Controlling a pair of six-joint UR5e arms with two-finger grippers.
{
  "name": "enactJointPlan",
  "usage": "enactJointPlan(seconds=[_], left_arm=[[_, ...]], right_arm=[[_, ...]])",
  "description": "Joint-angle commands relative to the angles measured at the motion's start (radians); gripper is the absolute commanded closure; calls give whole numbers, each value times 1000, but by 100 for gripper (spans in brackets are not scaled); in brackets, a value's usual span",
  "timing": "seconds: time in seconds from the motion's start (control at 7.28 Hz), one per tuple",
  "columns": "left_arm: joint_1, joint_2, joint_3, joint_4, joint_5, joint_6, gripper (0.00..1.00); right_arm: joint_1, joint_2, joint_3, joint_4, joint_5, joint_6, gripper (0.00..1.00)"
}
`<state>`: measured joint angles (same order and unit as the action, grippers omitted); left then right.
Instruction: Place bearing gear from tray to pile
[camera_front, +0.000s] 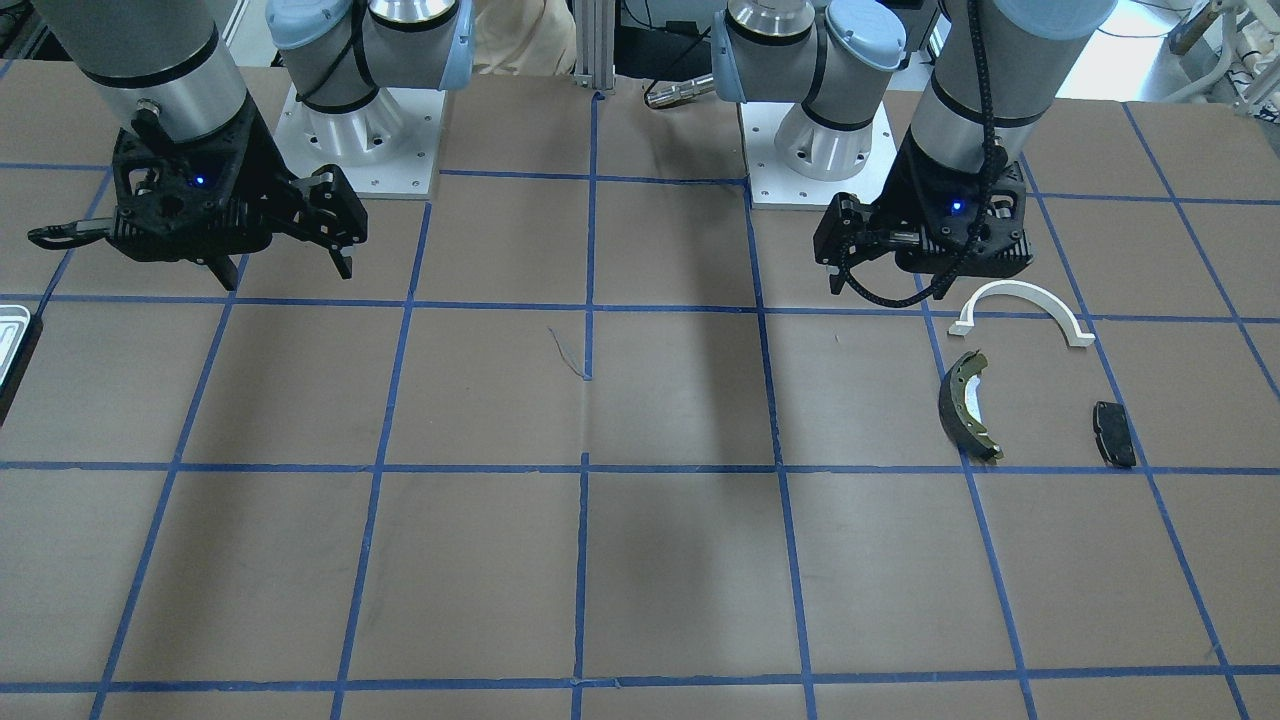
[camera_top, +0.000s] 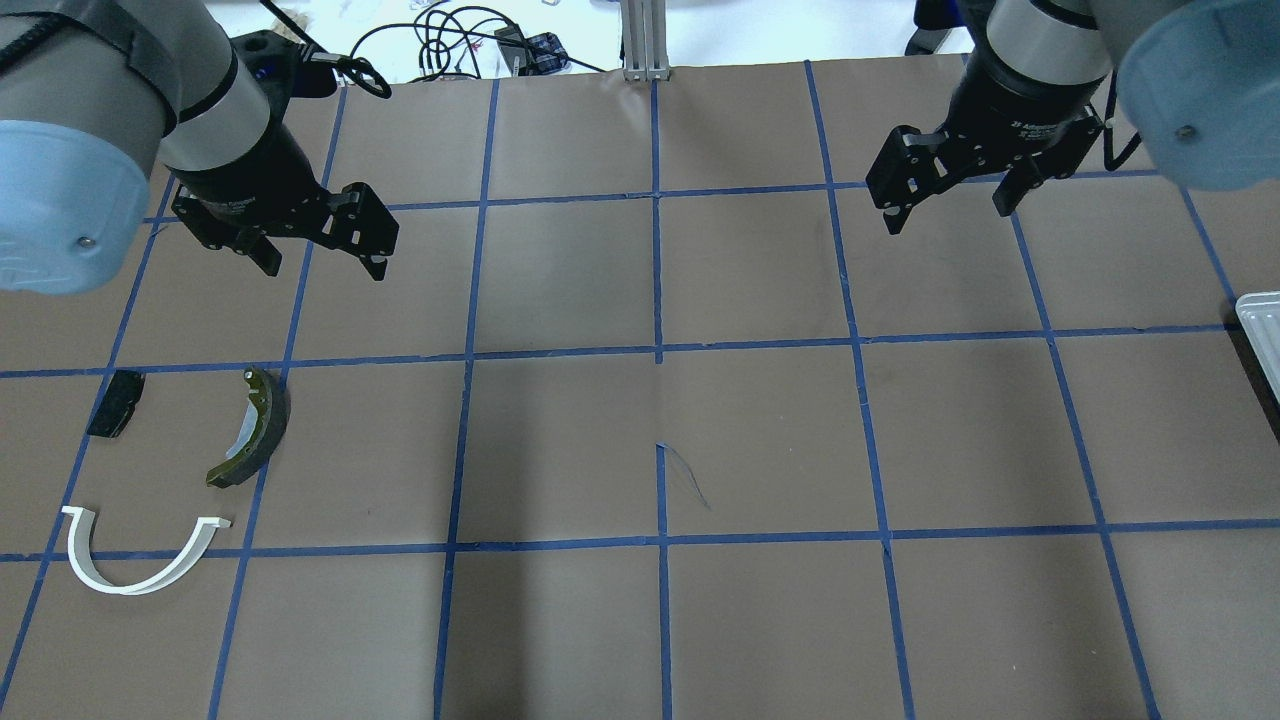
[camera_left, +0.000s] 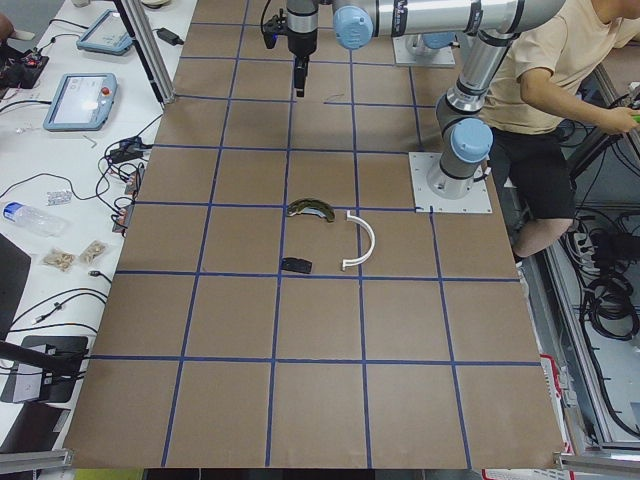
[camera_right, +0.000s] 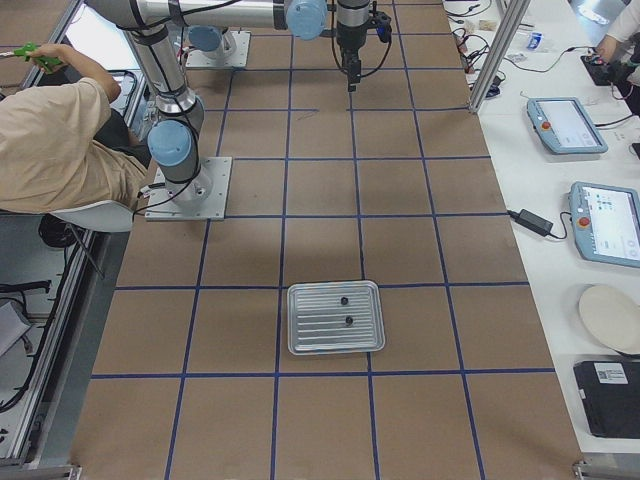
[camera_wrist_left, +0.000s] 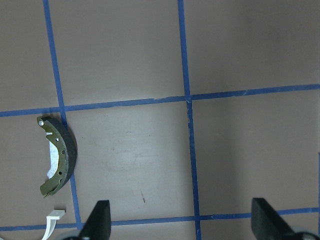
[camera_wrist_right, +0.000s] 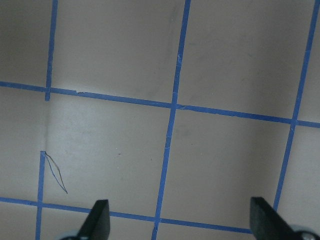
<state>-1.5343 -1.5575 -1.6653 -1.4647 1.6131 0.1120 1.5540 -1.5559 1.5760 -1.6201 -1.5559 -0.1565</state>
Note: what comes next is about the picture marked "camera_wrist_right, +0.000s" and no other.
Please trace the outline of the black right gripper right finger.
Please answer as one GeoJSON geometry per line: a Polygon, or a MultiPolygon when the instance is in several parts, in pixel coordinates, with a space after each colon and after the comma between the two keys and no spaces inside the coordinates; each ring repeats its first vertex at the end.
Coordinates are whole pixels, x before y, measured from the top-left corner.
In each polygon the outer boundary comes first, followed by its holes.
{"type": "Polygon", "coordinates": [[[250,230],[256,240],[302,240],[263,197],[250,199],[250,230]]]}

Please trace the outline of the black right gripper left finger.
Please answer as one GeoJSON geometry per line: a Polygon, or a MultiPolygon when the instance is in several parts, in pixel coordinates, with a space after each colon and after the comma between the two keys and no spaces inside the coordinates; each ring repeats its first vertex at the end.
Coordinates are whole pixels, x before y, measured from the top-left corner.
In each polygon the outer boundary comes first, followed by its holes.
{"type": "Polygon", "coordinates": [[[109,201],[97,200],[79,229],[78,240],[107,240],[111,231],[109,201]]]}

